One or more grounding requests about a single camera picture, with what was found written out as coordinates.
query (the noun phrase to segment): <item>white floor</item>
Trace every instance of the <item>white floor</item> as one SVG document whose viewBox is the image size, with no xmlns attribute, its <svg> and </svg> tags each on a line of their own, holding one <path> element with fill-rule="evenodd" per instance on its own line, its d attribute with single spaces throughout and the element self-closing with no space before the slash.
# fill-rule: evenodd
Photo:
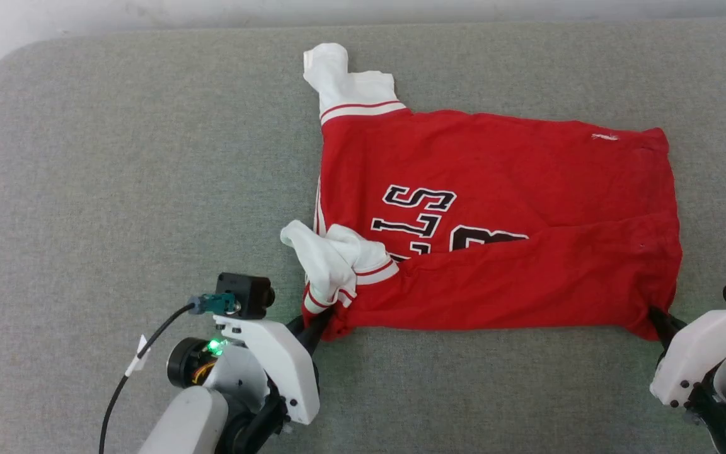
<svg viewBox="0 0 726 454">
<path fill-rule="evenodd" d="M 726 15 L 726 0 L 0 0 L 0 58 L 37 40 L 152 28 Z"/>
</svg>

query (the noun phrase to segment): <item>red stripe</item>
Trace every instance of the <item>red stripe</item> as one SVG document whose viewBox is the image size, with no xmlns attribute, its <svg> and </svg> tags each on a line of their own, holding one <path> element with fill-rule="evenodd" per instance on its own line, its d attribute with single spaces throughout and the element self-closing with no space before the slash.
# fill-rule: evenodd
<svg viewBox="0 0 726 454">
<path fill-rule="evenodd" d="M 317 307 L 320 307 L 320 308 L 328 308 L 329 307 L 328 305 L 322 305 L 320 302 L 315 301 L 315 298 L 312 296 L 312 293 L 310 293 L 309 290 L 308 290 L 308 296 L 310 296 L 310 299 L 312 300 L 312 302 L 315 303 L 315 305 L 317 305 Z"/>
<path fill-rule="evenodd" d="M 326 111 L 323 112 L 323 114 L 321 114 L 320 120 L 323 120 L 323 116 L 328 114 L 329 112 L 332 112 L 337 109 L 343 109 L 344 107 L 380 107 L 380 106 L 385 106 L 386 104 L 394 104 L 394 103 L 398 103 L 398 102 L 399 101 L 396 100 L 396 101 L 385 101 L 385 103 L 376 103 L 376 104 L 340 104 L 340 106 L 335 106 L 335 107 L 326 109 Z"/>
<path fill-rule="evenodd" d="M 358 276 L 371 276 L 371 275 L 377 274 L 378 272 L 380 272 L 382 270 L 385 270 L 387 267 L 391 267 L 391 264 L 393 262 L 394 261 L 389 261 L 389 262 L 387 262 L 387 264 L 382 265 L 380 268 L 377 268 L 374 271 L 366 271 L 365 273 L 355 273 L 355 274 L 357 274 Z"/>
</svg>

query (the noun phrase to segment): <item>white wall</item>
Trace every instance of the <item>white wall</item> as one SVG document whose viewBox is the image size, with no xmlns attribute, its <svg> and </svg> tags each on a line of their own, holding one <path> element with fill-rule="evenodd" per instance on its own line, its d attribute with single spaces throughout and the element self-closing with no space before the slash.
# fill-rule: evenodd
<svg viewBox="0 0 726 454">
<path fill-rule="evenodd" d="M 0 58 L 46 38 L 152 28 L 713 15 L 726 0 L 0 0 Z"/>
</svg>

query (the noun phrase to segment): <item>red fabric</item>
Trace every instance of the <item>red fabric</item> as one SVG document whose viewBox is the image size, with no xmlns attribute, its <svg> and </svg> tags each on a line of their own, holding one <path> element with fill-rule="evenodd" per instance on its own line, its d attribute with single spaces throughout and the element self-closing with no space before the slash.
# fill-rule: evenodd
<svg viewBox="0 0 726 454">
<path fill-rule="evenodd" d="M 668 310 L 682 259 L 662 130 L 403 109 L 331 119 L 323 137 L 326 227 L 345 225 L 409 258 L 386 281 L 358 284 L 350 307 L 335 305 L 325 339 L 352 327 L 562 325 L 620 325 L 657 338 L 648 308 Z M 441 201 L 432 196 L 415 207 L 387 204 L 391 185 L 410 189 L 402 201 L 416 189 L 455 199 L 445 212 L 427 207 Z M 441 216 L 431 238 L 372 229 L 375 218 L 421 227 L 423 214 Z M 459 225 L 506 235 L 451 251 Z"/>
</svg>

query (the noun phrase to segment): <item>white fabric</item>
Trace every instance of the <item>white fabric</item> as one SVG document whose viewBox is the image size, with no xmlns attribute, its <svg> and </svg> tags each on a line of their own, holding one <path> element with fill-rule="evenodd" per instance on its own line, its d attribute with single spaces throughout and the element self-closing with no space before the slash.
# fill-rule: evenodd
<svg viewBox="0 0 726 454">
<path fill-rule="evenodd" d="M 319 109 L 322 117 L 325 116 L 325 113 L 326 117 L 330 118 L 340 115 L 379 115 L 405 108 L 401 104 L 399 107 L 395 104 L 388 104 L 386 112 L 367 112 L 368 106 L 372 106 L 372 109 L 380 107 L 380 111 L 383 111 L 383 106 L 380 104 L 398 101 L 394 92 L 394 77 L 380 71 L 351 74 L 349 56 L 346 54 L 346 49 L 340 44 L 319 44 L 312 50 L 306 51 L 304 53 L 304 79 L 319 94 Z M 346 104 L 352 104 L 354 106 L 351 107 L 357 107 L 357 109 L 345 113 L 328 112 L 334 107 Z M 330 118 L 322 119 L 321 124 Z"/>
<path fill-rule="evenodd" d="M 291 221 L 280 232 L 282 242 L 296 250 L 308 275 L 304 307 L 321 313 L 340 301 L 349 307 L 357 285 L 385 281 L 399 271 L 381 242 L 371 242 L 343 225 L 333 224 L 319 236 L 300 221 Z"/>
</svg>

